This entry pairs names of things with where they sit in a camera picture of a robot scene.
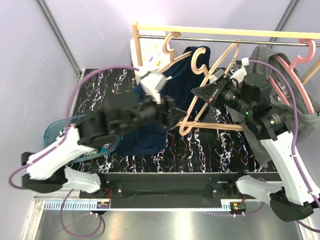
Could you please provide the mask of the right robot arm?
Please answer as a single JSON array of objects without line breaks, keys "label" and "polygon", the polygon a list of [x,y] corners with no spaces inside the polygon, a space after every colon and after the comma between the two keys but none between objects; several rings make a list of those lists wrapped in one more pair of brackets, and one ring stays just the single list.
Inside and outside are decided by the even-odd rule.
[{"label": "right robot arm", "polygon": [[313,214],[314,200],[296,166],[300,159],[292,154],[293,133],[285,114],[271,105],[271,91],[271,83],[257,73],[247,74],[241,88],[224,75],[214,83],[192,89],[207,104],[229,107],[244,117],[245,126],[267,151],[283,183],[271,184],[239,173],[228,182],[228,195],[235,199],[254,197],[268,204],[282,221],[299,221]]}]

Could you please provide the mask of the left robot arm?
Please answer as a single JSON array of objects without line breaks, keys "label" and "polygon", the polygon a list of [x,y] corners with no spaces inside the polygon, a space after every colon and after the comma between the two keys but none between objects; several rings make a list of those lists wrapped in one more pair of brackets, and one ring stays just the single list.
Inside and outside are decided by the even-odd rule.
[{"label": "left robot arm", "polygon": [[103,198],[108,186],[101,176],[74,170],[67,164],[80,155],[116,142],[139,127],[156,123],[171,129],[186,116],[187,112],[178,108],[170,96],[159,101],[146,96],[140,101],[132,91],[115,94],[103,108],[87,113],[47,148],[38,153],[24,152],[21,159],[26,174],[21,178],[22,186],[43,194],[67,188]]}]

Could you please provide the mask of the colourful comic print shorts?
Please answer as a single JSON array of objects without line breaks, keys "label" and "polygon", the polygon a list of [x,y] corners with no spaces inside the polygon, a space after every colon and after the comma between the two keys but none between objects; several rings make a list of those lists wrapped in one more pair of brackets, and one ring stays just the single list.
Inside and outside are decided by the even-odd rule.
[{"label": "colourful comic print shorts", "polygon": [[[64,127],[62,130],[59,131],[59,134],[55,139],[60,140],[65,135],[67,130],[71,127],[74,127],[75,125],[76,125],[75,123],[71,123],[68,125],[68,127]],[[90,155],[95,155],[99,153],[105,153],[109,150],[114,150],[115,147],[116,147],[116,142],[107,143],[107,144],[104,144],[102,147],[98,147],[89,152],[86,152],[84,155],[90,156]]]}]

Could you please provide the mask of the navy blue shorts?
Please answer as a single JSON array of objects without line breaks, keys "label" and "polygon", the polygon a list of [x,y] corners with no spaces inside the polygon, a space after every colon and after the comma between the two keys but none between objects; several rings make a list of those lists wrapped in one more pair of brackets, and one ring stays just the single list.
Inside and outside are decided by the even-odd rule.
[{"label": "navy blue shorts", "polygon": [[139,156],[160,152],[166,148],[167,131],[187,115],[194,98],[191,90],[202,82],[203,74],[191,69],[189,55],[164,72],[143,71],[139,84],[130,92],[118,95],[121,140],[119,156]]}]

